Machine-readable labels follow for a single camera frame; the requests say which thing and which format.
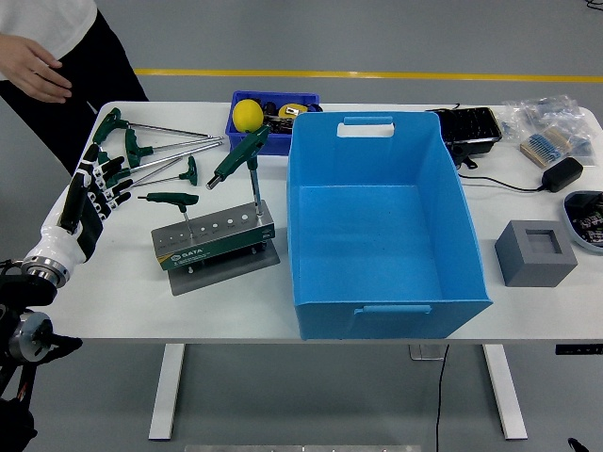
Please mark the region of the person's right hand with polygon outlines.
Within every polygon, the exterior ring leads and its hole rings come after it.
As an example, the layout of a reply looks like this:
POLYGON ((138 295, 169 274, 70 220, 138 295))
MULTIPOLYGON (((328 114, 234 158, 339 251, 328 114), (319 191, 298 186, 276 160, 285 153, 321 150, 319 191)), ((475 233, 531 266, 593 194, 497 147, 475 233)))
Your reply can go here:
POLYGON ((72 97, 72 83, 57 70, 62 63, 36 41, 1 35, 1 74, 27 96, 51 104, 72 97))

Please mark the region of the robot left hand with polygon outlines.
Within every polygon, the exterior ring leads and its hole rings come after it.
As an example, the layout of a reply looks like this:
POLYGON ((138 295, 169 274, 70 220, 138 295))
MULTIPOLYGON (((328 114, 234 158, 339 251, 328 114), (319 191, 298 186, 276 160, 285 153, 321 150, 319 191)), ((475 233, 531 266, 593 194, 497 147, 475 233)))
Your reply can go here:
POLYGON ((113 188, 108 180, 122 169, 124 159, 99 161, 101 147, 89 145, 72 179, 41 226, 41 240, 24 258, 24 274, 40 275, 60 287, 76 266, 93 255, 104 229, 104 221, 131 194, 126 179, 113 188))

